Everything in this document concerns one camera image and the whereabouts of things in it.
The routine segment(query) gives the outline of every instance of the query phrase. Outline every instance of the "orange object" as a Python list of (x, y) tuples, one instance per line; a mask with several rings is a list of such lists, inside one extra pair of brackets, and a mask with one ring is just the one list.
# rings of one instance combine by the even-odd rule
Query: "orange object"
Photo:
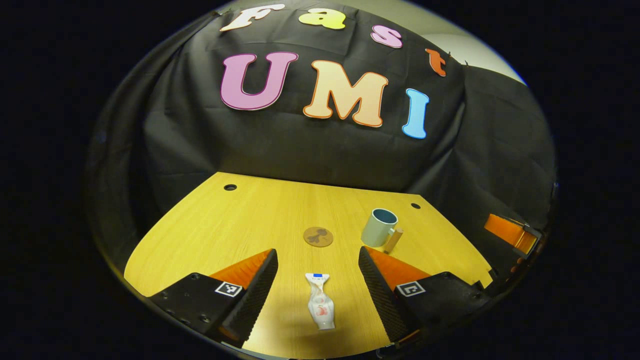
[(524, 224), (515, 220), (507, 220), (494, 214), (489, 214), (489, 219), (487, 219), (484, 228), (510, 243), (524, 254), (530, 253), (537, 240), (535, 235), (524, 230)]
[(273, 251), (273, 249), (248, 257), (220, 270), (219, 272), (211, 274), (209, 277), (240, 285), (246, 290), (271, 251)]
[(367, 249), (367, 252), (369, 252), (371, 259), (373, 259), (374, 264), (376, 264), (376, 267), (378, 267), (378, 270), (385, 278), (385, 281), (387, 282), (387, 285), (389, 285), (391, 291), (400, 284), (418, 281), (430, 276), (426, 272), (407, 263), (403, 263), (392, 256), (386, 255), (368, 246), (365, 246), (365, 248)]

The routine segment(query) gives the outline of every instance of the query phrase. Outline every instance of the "cork coaster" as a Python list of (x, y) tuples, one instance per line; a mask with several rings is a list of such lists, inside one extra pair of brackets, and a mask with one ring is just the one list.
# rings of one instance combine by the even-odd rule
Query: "cork coaster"
[(316, 247), (325, 247), (333, 242), (333, 234), (324, 227), (309, 227), (303, 234), (307, 244)]

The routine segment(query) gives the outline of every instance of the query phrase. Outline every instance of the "tube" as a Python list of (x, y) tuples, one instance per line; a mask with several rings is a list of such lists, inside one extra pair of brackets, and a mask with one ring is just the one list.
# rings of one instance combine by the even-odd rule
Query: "tube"
[(329, 279), (329, 274), (306, 273), (305, 277), (311, 285), (311, 297), (308, 308), (311, 317), (319, 330), (335, 329), (333, 323), (333, 300), (324, 293), (323, 284)]

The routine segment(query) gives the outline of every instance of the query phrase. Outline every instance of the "wooden stick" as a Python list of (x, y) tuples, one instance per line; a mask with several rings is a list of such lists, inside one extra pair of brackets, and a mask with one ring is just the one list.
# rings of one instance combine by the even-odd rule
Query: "wooden stick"
[(394, 234), (391, 236), (391, 239), (389, 239), (389, 241), (387, 241), (387, 244), (385, 245), (385, 254), (390, 253), (391, 250), (394, 249), (402, 234), (404, 234), (404, 231), (400, 227), (398, 227)]

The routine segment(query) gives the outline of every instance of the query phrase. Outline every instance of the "wooden table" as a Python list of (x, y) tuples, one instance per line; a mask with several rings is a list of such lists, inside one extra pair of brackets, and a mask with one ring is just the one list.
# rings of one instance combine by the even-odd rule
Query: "wooden table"
[[(228, 184), (237, 189), (225, 190)], [(491, 283), (482, 255), (420, 195), (222, 172), (147, 233), (131, 254), (124, 277), (151, 296), (191, 272), (213, 274), (273, 247), (278, 273), (243, 348), (298, 359), (360, 354), (389, 344), (358, 268), (360, 234), (374, 208), (394, 212), (397, 226), (404, 229), (392, 256), (429, 274), (450, 271), (469, 284)], [(333, 233), (333, 243), (307, 244), (303, 232), (314, 226)], [(309, 314), (307, 272), (331, 275), (324, 288), (335, 303), (334, 330), (319, 331)]]

